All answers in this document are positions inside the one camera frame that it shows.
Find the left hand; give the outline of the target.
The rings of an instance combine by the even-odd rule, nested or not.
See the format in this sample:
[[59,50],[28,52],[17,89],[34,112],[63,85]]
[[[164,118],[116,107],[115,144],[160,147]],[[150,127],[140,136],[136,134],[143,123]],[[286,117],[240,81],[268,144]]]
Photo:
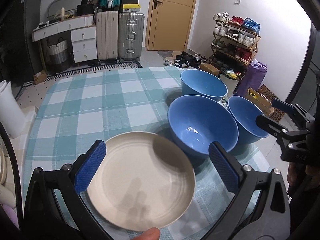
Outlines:
[[159,240],[160,230],[158,228],[150,228],[132,240]]

